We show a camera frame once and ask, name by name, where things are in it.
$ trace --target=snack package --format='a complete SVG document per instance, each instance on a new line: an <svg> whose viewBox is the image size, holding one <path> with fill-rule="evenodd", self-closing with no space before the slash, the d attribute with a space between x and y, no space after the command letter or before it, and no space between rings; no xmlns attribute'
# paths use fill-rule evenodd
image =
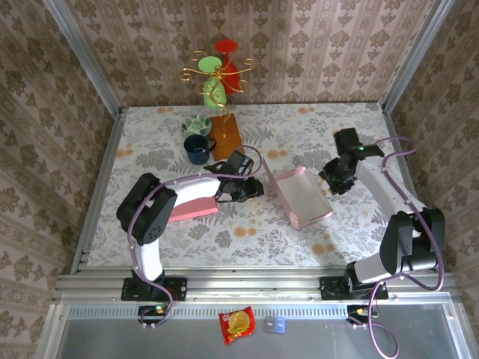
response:
<svg viewBox="0 0 479 359"><path fill-rule="evenodd" d="M254 315L251 307L219 315L225 344L231 344L236 338L251 335L254 332Z"/></svg>

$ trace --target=mug handle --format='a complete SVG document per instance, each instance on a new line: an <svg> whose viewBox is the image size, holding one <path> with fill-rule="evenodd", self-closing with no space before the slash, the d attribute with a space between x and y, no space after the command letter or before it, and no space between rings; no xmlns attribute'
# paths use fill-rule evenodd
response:
<svg viewBox="0 0 479 359"><path fill-rule="evenodd" d="M216 140L214 138L209 138L209 140L210 140L210 144L209 144L210 151L213 151L216 147Z"/></svg>

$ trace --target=beige wall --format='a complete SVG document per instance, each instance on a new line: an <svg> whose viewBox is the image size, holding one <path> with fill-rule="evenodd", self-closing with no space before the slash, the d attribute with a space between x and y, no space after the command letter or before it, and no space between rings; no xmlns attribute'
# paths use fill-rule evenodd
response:
<svg viewBox="0 0 479 359"><path fill-rule="evenodd" d="M41 1L0 1L0 358L32 358L112 119Z"/></svg>
<svg viewBox="0 0 479 359"><path fill-rule="evenodd" d="M445 261L479 338L479 2L456 1L393 111L418 139L419 197L446 217Z"/></svg>
<svg viewBox="0 0 479 359"><path fill-rule="evenodd" d="M178 72L229 37L260 66L239 102L382 99L431 0L67 0L123 106L200 102Z"/></svg>

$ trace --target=patterned table surface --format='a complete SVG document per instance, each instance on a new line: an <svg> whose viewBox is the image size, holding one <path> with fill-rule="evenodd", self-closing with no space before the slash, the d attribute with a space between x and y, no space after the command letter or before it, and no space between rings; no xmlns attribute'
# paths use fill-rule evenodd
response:
<svg viewBox="0 0 479 359"><path fill-rule="evenodd" d="M337 156L333 133L355 127L371 144L388 137L377 104L232 106L244 144L258 148L274 175L305 166L315 175ZM116 210L138 177L161 180L197 173L183 149L180 124L190 114L212 115L204 106L129 108L88 260L90 266L130 266L126 234ZM391 144L382 146L385 153ZM248 152L253 159L257 156ZM209 164L214 163L213 156ZM390 167L400 177L397 161ZM342 266L378 250L385 231L378 203L359 181L342 196L318 183L334 214L295 230L266 178L265 194L247 203L226 203L213 215L168 224L160 239L164 266Z"/></svg>

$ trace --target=small bowl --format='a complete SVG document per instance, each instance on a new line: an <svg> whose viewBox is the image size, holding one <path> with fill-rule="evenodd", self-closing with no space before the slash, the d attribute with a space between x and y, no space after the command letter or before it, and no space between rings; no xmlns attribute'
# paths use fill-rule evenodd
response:
<svg viewBox="0 0 479 359"><path fill-rule="evenodd" d="M203 114L192 114L181 123L181 132L185 137L191 135L208 136L212 128L211 120Z"/></svg>

